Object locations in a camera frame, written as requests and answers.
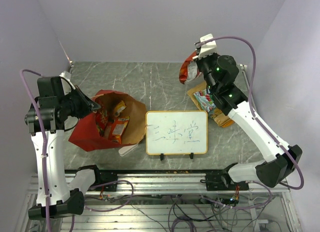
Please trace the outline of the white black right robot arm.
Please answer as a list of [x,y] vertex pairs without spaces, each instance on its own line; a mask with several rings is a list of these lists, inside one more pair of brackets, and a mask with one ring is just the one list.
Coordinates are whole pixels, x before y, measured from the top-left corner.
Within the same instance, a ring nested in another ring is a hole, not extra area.
[[251,163],[233,163],[225,168],[221,186],[233,189],[239,182],[258,181],[273,188],[297,170],[302,156],[299,145],[290,145],[277,135],[252,108],[248,97],[234,84],[239,69],[230,55],[212,53],[193,57],[203,74],[206,89],[223,114],[233,120],[249,136],[263,159]]

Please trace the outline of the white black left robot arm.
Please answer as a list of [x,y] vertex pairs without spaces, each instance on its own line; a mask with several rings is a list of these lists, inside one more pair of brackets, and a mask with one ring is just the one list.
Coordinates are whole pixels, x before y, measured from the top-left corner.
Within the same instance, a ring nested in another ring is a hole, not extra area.
[[28,127],[36,153],[38,191],[36,204],[28,210],[30,220],[61,219],[81,215],[85,194],[102,185],[96,165],[80,167],[74,179],[67,183],[64,167],[65,122],[69,117],[83,119],[100,109],[70,81],[71,73],[58,76],[40,75],[37,79],[38,96],[28,88],[30,108],[24,121]]

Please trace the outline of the red orange snack bag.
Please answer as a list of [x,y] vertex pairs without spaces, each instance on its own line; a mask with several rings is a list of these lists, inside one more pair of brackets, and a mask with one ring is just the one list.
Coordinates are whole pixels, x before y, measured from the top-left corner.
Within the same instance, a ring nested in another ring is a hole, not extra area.
[[108,111],[106,109],[101,108],[95,113],[95,124],[100,136],[103,136],[105,133],[108,119]]

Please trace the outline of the green red candy bag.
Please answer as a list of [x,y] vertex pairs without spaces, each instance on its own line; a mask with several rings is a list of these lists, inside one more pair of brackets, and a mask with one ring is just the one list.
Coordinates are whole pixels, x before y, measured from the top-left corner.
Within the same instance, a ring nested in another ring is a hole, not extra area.
[[211,95],[207,93],[206,89],[194,92],[193,96],[203,110],[205,110],[209,115],[214,114],[216,105],[214,104]]

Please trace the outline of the red paper bag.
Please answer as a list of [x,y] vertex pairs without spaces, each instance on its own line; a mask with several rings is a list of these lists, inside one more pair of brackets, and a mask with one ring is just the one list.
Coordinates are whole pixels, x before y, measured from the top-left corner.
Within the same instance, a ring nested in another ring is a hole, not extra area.
[[96,112],[92,112],[79,120],[75,129],[71,133],[68,141],[86,152],[103,149],[120,148],[138,144],[145,136],[146,127],[146,105],[137,101],[132,96],[114,90],[99,90],[94,97],[94,102],[101,105],[101,109],[106,109],[108,122],[113,118],[113,109],[120,101],[124,101],[126,109],[119,117],[129,116],[129,123],[122,135],[122,144],[116,144],[100,136],[96,126]]

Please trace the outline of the tan teal chips bag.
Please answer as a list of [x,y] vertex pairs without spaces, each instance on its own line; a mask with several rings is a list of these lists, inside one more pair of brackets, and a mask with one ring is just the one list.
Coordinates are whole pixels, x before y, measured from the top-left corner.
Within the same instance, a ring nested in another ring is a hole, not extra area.
[[[197,91],[206,90],[206,87],[207,87],[207,84],[204,81],[204,82],[196,85],[195,87],[193,87],[187,91],[187,95],[191,98],[191,100],[195,104],[195,106],[201,111],[205,111],[205,110],[203,110],[201,108],[200,104],[197,102],[197,100],[193,96],[193,93],[195,93]],[[213,114],[207,113],[207,115],[210,119],[213,119],[219,127],[222,127],[222,128],[229,127],[235,123],[227,115],[224,115],[223,112],[220,109],[218,109],[217,107],[214,109]]]

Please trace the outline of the orange white snack packet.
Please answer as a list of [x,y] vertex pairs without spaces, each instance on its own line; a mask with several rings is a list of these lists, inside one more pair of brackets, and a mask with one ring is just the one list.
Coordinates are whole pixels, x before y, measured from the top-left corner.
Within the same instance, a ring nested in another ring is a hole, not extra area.
[[129,121],[129,116],[112,118],[106,125],[104,137],[113,143],[122,144],[122,135],[125,132]]

